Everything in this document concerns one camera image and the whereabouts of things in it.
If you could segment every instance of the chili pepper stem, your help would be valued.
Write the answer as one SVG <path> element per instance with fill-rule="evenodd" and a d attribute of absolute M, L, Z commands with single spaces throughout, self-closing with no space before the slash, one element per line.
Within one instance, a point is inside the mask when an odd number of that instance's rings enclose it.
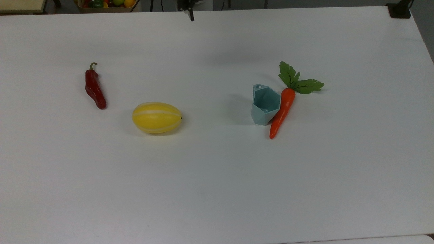
<path fill-rule="evenodd" d="M 95 65 L 98 65 L 98 64 L 95 63 L 95 62 L 91 63 L 91 64 L 90 64 L 90 68 L 89 68 L 89 70 L 93 70 L 93 67 L 92 67 L 92 66 L 93 66 L 94 64 L 95 64 Z"/>

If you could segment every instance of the hexagonal cup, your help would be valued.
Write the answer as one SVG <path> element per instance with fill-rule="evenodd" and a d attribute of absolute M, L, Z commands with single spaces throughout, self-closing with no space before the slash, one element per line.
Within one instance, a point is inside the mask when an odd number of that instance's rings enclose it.
<path fill-rule="evenodd" d="M 280 109 L 281 95 L 268 86 L 253 86 L 253 104 L 251 116 L 257 125 L 267 125 Z"/>

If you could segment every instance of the yellow melon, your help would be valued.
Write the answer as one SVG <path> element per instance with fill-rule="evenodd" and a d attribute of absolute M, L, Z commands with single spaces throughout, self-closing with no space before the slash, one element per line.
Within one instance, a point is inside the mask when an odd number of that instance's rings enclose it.
<path fill-rule="evenodd" d="M 146 102 L 137 106 L 132 114 L 137 128 L 147 133 L 162 133 L 178 127 L 181 112 L 174 106 L 162 102 Z"/>

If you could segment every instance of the orange carrot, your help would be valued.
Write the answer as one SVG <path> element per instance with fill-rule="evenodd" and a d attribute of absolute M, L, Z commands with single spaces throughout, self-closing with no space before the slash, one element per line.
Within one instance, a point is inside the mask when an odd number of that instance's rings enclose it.
<path fill-rule="evenodd" d="M 296 74 L 293 67 L 285 62 L 280 62 L 279 65 L 280 74 L 279 77 L 283 83 L 287 86 L 282 92 L 282 99 L 280 101 L 280 110 L 273 117 L 270 128 L 270 139 L 273 139 L 280 125 L 283 123 L 288 111 L 293 104 L 296 92 L 301 94 L 309 94 L 315 91 L 321 91 L 324 83 L 317 81 L 316 79 L 299 80 L 300 72 Z"/>
<path fill-rule="evenodd" d="M 273 122 L 271 123 L 270 139 L 273 139 L 276 136 L 277 131 L 280 128 L 280 125 L 285 120 L 286 115 L 288 114 L 288 111 L 291 108 L 291 105 L 293 104 L 294 98 L 296 97 L 296 93 L 291 88 L 285 88 L 282 91 L 281 96 L 282 96 L 282 100 L 280 102 L 280 110 L 273 117 Z"/>

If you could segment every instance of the white table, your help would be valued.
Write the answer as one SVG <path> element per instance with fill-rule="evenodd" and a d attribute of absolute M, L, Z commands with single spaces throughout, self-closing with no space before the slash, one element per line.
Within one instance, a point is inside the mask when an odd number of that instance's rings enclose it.
<path fill-rule="evenodd" d="M 304 242 L 303 244 L 434 244 L 434 240 L 426 235 L 414 235 L 339 241 Z"/>
<path fill-rule="evenodd" d="M 0 16 L 0 243 L 268 244 L 434 232 L 434 65 L 386 7 Z M 274 140 L 252 86 L 325 83 Z M 91 62 L 108 100 L 84 90 Z M 142 102 L 183 112 L 145 135 Z"/>

